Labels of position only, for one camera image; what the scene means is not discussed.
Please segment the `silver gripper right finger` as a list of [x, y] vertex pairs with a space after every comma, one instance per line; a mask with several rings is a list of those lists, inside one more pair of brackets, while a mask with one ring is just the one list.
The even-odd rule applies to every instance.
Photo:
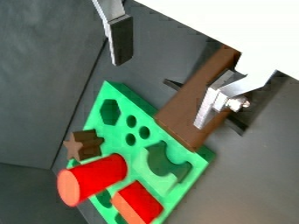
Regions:
[[255, 76], [225, 69], [208, 84], [193, 126], [201, 130], [216, 114], [225, 109], [239, 112], [241, 108], [247, 108], [249, 101], [245, 93], [261, 88], [272, 76]]

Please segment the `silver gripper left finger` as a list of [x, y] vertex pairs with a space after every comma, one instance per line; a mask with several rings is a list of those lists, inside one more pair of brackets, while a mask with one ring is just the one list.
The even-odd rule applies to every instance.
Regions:
[[91, 0], [103, 20], [111, 60], [120, 66], [133, 56], [133, 18], [127, 15], [121, 0]]

